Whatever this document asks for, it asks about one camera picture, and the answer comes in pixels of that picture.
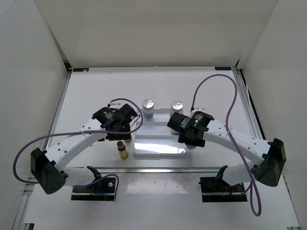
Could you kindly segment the spice jar red label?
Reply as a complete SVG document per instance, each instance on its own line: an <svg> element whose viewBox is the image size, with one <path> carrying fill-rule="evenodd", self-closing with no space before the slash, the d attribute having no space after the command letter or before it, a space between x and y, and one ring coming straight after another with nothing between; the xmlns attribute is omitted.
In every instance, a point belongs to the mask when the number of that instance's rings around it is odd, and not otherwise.
<svg viewBox="0 0 307 230"><path fill-rule="evenodd" d="M196 148L196 146L186 144L186 148L188 150L194 150Z"/></svg>
<svg viewBox="0 0 307 230"><path fill-rule="evenodd" d="M179 135L179 133L173 129L170 129L170 133L171 135L176 135L176 136Z"/></svg>

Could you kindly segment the blue-label bead jar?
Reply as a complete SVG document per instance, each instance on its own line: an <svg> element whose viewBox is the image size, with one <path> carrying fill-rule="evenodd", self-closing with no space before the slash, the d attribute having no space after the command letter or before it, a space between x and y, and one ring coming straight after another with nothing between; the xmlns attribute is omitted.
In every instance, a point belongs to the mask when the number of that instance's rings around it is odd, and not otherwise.
<svg viewBox="0 0 307 230"><path fill-rule="evenodd" d="M183 103L180 100L175 100L171 103L170 117L172 117L174 113L184 114Z"/></svg>
<svg viewBox="0 0 307 230"><path fill-rule="evenodd" d="M152 99L144 99L142 102L142 114L145 121L153 121L154 119L154 101Z"/></svg>

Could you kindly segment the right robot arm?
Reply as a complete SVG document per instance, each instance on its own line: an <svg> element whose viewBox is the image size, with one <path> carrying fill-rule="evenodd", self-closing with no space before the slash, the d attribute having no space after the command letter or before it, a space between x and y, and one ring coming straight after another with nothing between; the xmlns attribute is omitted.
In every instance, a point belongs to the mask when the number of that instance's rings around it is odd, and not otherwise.
<svg viewBox="0 0 307 230"><path fill-rule="evenodd" d="M201 111L188 117L174 113L167 126L178 132L178 142L188 147L204 147L205 142L221 145L239 153L246 163L237 166L223 166L215 177L211 177L207 185L216 191L227 191L232 186L250 182L252 179L269 187L279 183L286 153L284 143L275 138L273 141L252 138L226 126Z"/></svg>

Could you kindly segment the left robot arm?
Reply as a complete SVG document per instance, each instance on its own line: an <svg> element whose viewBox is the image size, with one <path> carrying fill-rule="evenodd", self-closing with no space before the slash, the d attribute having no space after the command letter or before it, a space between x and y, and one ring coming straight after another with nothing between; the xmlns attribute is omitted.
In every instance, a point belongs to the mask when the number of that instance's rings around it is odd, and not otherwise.
<svg viewBox="0 0 307 230"><path fill-rule="evenodd" d="M131 138L130 123L137 112L127 103L119 109L103 107L78 131L45 150L31 152L31 173L47 195L64 186L87 188L95 192L101 185L101 174L92 166L69 167L68 163L100 140Z"/></svg>

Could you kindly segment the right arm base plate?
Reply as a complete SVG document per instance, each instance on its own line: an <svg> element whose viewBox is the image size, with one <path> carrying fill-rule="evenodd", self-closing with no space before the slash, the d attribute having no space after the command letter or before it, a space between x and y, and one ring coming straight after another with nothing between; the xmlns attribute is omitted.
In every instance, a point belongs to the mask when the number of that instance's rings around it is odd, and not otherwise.
<svg viewBox="0 0 307 230"><path fill-rule="evenodd" d="M201 196L203 203L237 203L247 202L243 183L229 185L223 180L227 166L222 166L214 177L201 177Z"/></svg>

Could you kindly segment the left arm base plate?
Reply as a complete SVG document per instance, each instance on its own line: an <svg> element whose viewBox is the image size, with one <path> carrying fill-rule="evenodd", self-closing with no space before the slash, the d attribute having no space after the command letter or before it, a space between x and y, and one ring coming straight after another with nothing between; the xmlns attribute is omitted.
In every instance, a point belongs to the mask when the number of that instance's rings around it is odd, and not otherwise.
<svg viewBox="0 0 307 230"><path fill-rule="evenodd" d="M74 186L71 193L72 201L114 201L117 196L119 177L108 174L98 177L102 180L87 187Z"/></svg>

